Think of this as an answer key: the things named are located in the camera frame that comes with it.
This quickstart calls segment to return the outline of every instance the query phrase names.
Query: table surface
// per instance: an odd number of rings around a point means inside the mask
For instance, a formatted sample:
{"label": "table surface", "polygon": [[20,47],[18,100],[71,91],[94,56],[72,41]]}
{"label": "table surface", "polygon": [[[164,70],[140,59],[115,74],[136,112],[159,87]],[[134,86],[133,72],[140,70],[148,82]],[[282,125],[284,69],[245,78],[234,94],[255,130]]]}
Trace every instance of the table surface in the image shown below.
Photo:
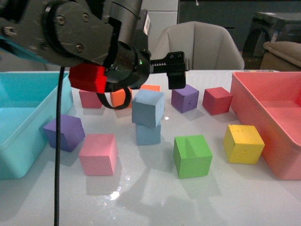
{"label": "table surface", "polygon": [[[222,146],[236,115],[211,116],[204,89],[230,90],[231,71],[190,71],[187,84],[200,91],[198,107],[180,113],[171,106],[164,74],[147,84],[166,93],[161,144],[137,146],[131,109],[83,109],[72,89],[69,115],[80,117],[86,134],[114,133],[119,150],[115,175],[88,177],[78,159],[82,143],[61,153],[62,226],[299,226],[301,181],[278,180],[262,157],[255,165],[229,164]],[[204,135],[213,153],[208,176],[178,179],[174,137]],[[50,226],[54,215],[55,150],[47,145],[28,173],[0,180],[0,226]]]}

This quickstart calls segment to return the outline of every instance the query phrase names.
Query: red cube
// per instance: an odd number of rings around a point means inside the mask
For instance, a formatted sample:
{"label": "red cube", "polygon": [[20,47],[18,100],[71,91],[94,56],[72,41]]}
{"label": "red cube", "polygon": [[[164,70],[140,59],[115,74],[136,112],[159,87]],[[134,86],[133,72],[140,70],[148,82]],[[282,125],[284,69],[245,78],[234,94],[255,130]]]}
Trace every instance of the red cube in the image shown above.
{"label": "red cube", "polygon": [[79,97],[83,108],[101,108],[103,105],[94,92],[80,90]]}
{"label": "red cube", "polygon": [[205,89],[202,105],[211,115],[227,113],[232,98],[233,95],[223,87]]}

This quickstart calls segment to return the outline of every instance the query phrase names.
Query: light blue cube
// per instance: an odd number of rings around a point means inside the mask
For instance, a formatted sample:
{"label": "light blue cube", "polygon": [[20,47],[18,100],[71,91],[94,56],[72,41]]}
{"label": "light blue cube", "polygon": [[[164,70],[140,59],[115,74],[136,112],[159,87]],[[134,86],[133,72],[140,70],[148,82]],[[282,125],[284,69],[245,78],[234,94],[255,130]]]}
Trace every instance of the light blue cube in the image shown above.
{"label": "light blue cube", "polygon": [[161,122],[155,128],[136,124],[137,145],[156,145],[161,143]]}
{"label": "light blue cube", "polygon": [[132,101],[132,123],[156,128],[164,114],[165,94],[141,89]]}

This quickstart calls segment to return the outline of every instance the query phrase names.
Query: cube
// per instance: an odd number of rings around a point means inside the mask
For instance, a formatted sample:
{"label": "cube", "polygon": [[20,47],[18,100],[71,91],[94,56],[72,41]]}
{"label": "cube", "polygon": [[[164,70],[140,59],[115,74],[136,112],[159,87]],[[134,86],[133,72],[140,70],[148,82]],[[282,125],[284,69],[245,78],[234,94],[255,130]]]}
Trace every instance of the cube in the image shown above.
{"label": "cube", "polygon": [[[43,127],[51,147],[56,148],[56,119]],[[61,114],[61,149],[72,152],[85,138],[80,118]]]}
{"label": "cube", "polygon": [[155,128],[136,124],[137,145],[156,145],[161,143],[161,123]]}
{"label": "cube", "polygon": [[184,113],[198,106],[199,91],[190,85],[183,89],[173,89],[171,94],[171,105],[179,112]]}
{"label": "cube", "polygon": [[229,163],[256,164],[264,142],[255,126],[229,125],[223,146]]}
{"label": "cube", "polygon": [[140,89],[148,89],[148,90],[153,90],[153,91],[157,91],[160,92],[160,86],[158,85],[147,85],[147,84],[143,84]]}
{"label": "cube", "polygon": [[117,156],[115,134],[88,134],[79,160],[87,176],[112,176]]}
{"label": "cube", "polygon": [[165,94],[141,89],[132,103],[132,123],[155,128],[164,114]]}
{"label": "cube", "polygon": [[202,105],[211,115],[227,113],[232,98],[233,95],[223,87],[205,89]]}
{"label": "cube", "polygon": [[112,107],[120,106],[124,103],[126,98],[126,93],[123,89],[110,93]]}
{"label": "cube", "polygon": [[203,135],[174,138],[174,162],[179,179],[208,175],[212,153]]}
{"label": "cube", "polygon": [[80,90],[79,97],[83,108],[101,108],[103,105],[94,92]]}

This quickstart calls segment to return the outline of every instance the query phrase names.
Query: pink bin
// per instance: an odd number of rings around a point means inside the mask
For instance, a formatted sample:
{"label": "pink bin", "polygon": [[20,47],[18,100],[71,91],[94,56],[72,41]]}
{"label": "pink bin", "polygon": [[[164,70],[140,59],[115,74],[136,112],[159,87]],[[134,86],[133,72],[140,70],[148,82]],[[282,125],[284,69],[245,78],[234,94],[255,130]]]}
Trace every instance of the pink bin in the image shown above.
{"label": "pink bin", "polygon": [[254,125],[262,155],[279,178],[301,179],[301,72],[234,72],[231,107]]}

